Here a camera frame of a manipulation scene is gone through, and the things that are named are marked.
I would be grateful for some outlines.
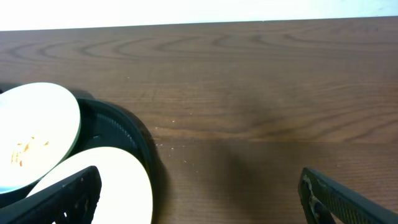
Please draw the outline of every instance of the wooden table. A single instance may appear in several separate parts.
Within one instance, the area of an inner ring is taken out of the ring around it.
[[[141,119],[154,223],[305,223],[305,166],[398,212],[398,17],[0,32],[31,82]]]

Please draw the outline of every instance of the food residue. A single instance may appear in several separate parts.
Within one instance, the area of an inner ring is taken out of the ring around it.
[[[30,139],[28,139],[27,141],[21,141],[17,143],[15,149],[12,150],[11,164],[22,167],[22,165],[25,164],[23,160],[30,157],[27,154],[30,154],[32,147],[37,148],[37,146],[47,146],[48,144],[48,141],[42,142],[41,140],[38,140],[33,136],[31,136]]]

